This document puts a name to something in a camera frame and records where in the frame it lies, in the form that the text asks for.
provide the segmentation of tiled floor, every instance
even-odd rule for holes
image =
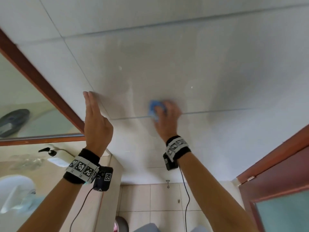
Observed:
[[[243,206],[239,190],[231,182],[220,182],[222,186]],[[183,183],[154,185],[123,185],[119,192],[117,211],[124,217],[132,232],[150,222],[161,232],[185,232],[184,214],[188,196]],[[212,232],[211,226],[195,201],[191,190],[187,209],[187,230],[198,225]]]

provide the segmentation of gray pants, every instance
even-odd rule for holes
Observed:
[[[154,223],[149,223],[134,232],[160,232],[160,230]],[[195,227],[191,232],[207,232],[207,230],[203,226],[198,226]]]

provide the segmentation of forearm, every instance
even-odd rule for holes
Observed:
[[[58,232],[81,187],[61,179],[17,232]]]
[[[178,164],[214,232],[257,231],[245,210],[191,152],[182,156]]]

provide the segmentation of person's left hand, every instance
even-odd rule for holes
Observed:
[[[83,92],[86,102],[85,137],[86,149],[101,157],[113,137],[114,127],[101,115],[92,92]]]

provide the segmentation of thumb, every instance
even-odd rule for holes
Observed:
[[[163,110],[162,107],[155,106],[154,110],[155,110],[157,116],[159,117],[159,121],[162,120],[165,117],[164,110]]]

